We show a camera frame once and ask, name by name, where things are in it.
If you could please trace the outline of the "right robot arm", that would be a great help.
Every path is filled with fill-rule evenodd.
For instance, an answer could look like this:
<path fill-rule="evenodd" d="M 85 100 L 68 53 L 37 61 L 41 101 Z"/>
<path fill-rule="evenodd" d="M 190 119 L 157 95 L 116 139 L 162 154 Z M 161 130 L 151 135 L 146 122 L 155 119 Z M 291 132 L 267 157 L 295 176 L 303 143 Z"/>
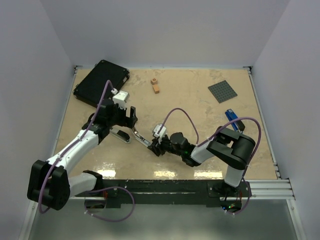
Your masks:
<path fill-rule="evenodd" d="M 156 156 L 165 153 L 179 156 L 190 167 L 200 166 L 206 160 L 217 157 L 228 165 L 223 192 L 233 197 L 241 190 L 240 182 L 255 146 L 255 141 L 247 135 L 224 128 L 212 140 L 198 146 L 190 143 L 182 132 L 171 136 L 155 133 L 147 148 Z"/>

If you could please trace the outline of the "grey metal stapler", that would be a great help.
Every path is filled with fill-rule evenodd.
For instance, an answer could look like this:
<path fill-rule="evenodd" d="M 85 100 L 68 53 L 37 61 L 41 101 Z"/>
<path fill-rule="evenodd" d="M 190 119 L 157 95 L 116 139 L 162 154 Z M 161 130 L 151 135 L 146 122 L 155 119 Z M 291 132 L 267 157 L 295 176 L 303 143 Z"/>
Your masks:
<path fill-rule="evenodd" d="M 131 138 L 128 133 L 117 129 L 117 128 L 110 128 L 110 133 L 115 136 L 117 139 L 121 140 L 122 142 L 129 144 L 131 142 Z"/>

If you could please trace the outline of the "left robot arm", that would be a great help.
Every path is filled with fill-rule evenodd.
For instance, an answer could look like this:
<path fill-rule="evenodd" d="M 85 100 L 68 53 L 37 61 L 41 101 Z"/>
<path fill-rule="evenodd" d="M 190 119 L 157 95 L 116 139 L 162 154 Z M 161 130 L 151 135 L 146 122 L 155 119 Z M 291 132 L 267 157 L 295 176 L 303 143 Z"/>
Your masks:
<path fill-rule="evenodd" d="M 77 136 L 60 152 L 46 161 L 37 160 L 31 167 L 27 198 L 49 209 L 60 210 L 70 197 L 90 193 L 99 196 L 104 190 L 103 177 L 92 170 L 69 177 L 72 169 L 110 133 L 112 127 L 132 129 L 138 118 L 136 108 L 122 108 L 111 99 L 92 113 Z"/>

